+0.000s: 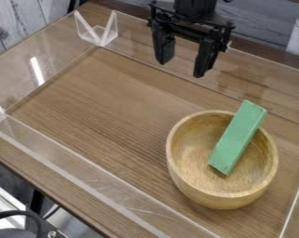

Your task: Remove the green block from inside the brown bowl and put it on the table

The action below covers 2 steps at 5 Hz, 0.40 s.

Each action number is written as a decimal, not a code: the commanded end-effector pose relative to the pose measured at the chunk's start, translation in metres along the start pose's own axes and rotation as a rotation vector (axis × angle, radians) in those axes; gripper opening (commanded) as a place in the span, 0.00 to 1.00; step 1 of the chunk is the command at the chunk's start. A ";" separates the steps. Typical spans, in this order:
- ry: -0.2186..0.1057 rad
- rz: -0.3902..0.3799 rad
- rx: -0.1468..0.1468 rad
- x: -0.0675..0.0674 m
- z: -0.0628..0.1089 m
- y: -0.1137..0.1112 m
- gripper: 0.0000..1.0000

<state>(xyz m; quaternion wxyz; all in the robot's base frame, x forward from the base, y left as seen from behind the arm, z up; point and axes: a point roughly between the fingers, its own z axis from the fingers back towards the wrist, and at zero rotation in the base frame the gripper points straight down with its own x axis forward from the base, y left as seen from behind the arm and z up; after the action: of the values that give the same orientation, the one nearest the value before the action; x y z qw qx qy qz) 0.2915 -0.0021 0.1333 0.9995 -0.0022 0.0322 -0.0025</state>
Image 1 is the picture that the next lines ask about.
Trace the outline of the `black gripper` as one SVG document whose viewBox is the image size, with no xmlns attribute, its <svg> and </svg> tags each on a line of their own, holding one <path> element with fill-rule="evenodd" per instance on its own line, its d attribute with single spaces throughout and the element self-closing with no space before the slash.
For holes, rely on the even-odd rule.
<svg viewBox="0 0 299 238">
<path fill-rule="evenodd" d="M 186 39 L 201 37 L 193 76 L 203 77 L 213 67 L 218 51 L 225 51 L 235 26 L 215 13 L 217 0 L 174 0 L 149 3 L 154 58 L 165 65 L 174 56 L 174 33 Z"/>
</svg>

